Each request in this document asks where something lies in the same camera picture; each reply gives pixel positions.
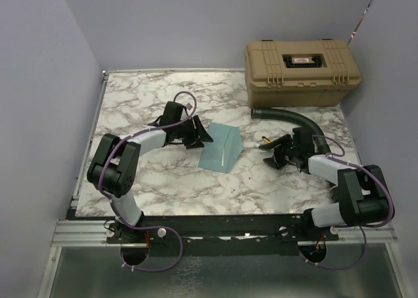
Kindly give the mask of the light blue paper envelope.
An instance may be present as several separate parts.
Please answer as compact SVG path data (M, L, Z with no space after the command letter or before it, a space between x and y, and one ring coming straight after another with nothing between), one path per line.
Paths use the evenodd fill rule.
M213 142L206 143L198 167L220 173L232 171L236 160L244 149L240 129L235 126L212 122L209 135ZM221 154L225 149L225 164L221 166Z

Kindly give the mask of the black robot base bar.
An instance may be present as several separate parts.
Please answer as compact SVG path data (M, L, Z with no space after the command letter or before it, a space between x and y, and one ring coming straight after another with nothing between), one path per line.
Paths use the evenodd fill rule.
M324 250L338 236L328 228L310 227L302 214L226 216L146 216L144 231L128 228L110 216L78 217L74 208L66 220L98 224L104 245L119 246L125 256L296 256L300 244Z

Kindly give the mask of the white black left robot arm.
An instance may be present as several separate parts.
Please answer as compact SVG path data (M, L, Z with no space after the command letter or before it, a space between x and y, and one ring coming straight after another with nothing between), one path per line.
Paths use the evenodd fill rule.
M139 241L144 234L143 211L131 192L139 158L175 140L187 149L203 148L214 141L197 115L188 113L185 105L169 101L163 114L142 131L124 138L105 134L91 160L87 180L110 201L117 221L123 223L121 233L130 242Z

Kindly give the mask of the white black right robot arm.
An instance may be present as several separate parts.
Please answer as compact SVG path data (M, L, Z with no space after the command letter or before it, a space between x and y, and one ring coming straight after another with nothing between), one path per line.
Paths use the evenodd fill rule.
M301 235L314 240L324 227L381 227L394 217L394 205L384 175L377 165L357 165L343 161L345 155L333 154L329 138L314 135L305 127L293 129L276 140L263 137L259 149L271 151L264 162L275 169L292 165L298 171L325 179L331 185L333 203L304 211Z

